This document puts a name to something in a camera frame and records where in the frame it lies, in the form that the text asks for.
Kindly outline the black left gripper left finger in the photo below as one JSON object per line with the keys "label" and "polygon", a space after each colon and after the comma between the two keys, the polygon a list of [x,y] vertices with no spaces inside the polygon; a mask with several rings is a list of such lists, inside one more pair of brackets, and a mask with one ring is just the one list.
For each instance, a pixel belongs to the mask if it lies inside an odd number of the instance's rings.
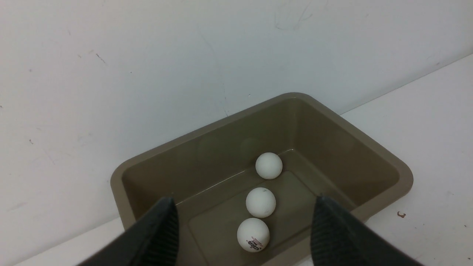
{"label": "black left gripper left finger", "polygon": [[135,224],[81,266],[174,266],[179,220],[173,198],[162,197]]}

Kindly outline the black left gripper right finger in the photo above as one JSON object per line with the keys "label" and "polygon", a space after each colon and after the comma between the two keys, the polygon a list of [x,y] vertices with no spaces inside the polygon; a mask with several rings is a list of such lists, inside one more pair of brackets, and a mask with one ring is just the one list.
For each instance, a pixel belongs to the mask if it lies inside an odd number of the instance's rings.
{"label": "black left gripper right finger", "polygon": [[315,266],[419,266],[335,200],[318,196],[310,251]]}

